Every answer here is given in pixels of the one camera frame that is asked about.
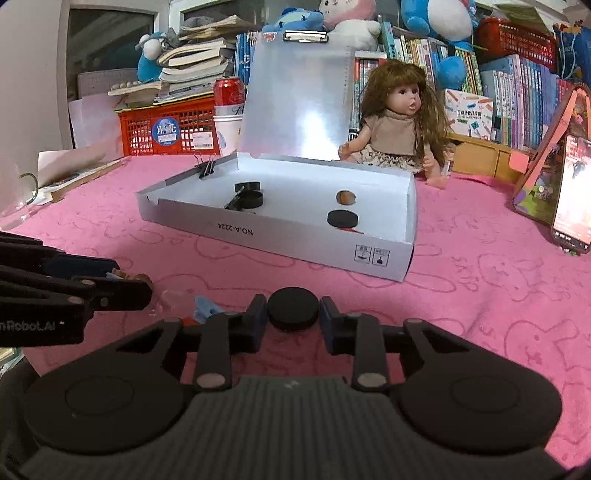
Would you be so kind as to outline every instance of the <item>window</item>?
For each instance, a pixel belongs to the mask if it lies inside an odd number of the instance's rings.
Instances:
[[[71,9],[66,75],[68,101],[79,98],[78,75],[98,70],[134,69],[139,38],[151,34],[154,16],[97,9]]]

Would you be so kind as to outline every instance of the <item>pink blanket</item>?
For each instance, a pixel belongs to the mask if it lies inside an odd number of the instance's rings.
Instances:
[[[548,241],[547,228],[508,209],[508,191],[460,179],[444,191],[419,183],[414,259],[397,284],[142,221],[134,192],[193,161],[133,159],[42,209],[17,233],[148,274],[158,292],[178,298],[174,314],[189,315],[195,295],[238,310],[256,293],[294,285],[330,295],[343,312],[367,312],[383,323],[426,319],[549,378],[564,411],[548,451],[566,466],[591,455],[591,255],[562,253]],[[27,355],[43,374],[156,320],[147,312],[97,314],[82,345],[29,349]],[[326,353],[318,327],[297,335],[269,327],[262,351],[234,364],[236,375],[348,375],[351,369],[350,358]],[[391,376],[402,378],[395,358]]]

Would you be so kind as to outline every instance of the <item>blue stuffed animal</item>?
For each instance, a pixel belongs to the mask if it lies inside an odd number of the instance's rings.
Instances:
[[[141,50],[142,55],[138,62],[138,80],[142,83],[155,82],[160,77],[162,67],[156,63],[162,53],[162,38],[164,32],[156,32],[151,35],[142,35],[136,50]]]
[[[470,37],[478,25],[473,0],[401,0],[402,20],[421,37],[441,36],[449,44],[472,51]],[[444,59],[437,69],[437,85],[459,90],[466,80],[466,67],[460,57]]]
[[[263,32],[280,32],[284,30],[309,30],[323,32],[324,15],[318,11],[303,8],[286,8],[281,12],[279,20],[273,25],[265,25]]]

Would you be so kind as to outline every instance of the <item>wooden drawer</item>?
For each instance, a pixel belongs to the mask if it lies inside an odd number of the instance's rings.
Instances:
[[[447,138],[456,144],[453,171],[495,177],[513,184],[521,176],[509,167],[509,147],[458,134],[450,133]]]

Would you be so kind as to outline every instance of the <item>doll face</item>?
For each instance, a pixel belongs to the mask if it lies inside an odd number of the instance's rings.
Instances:
[[[400,115],[414,115],[421,108],[418,85],[403,85],[388,95],[388,108]]]

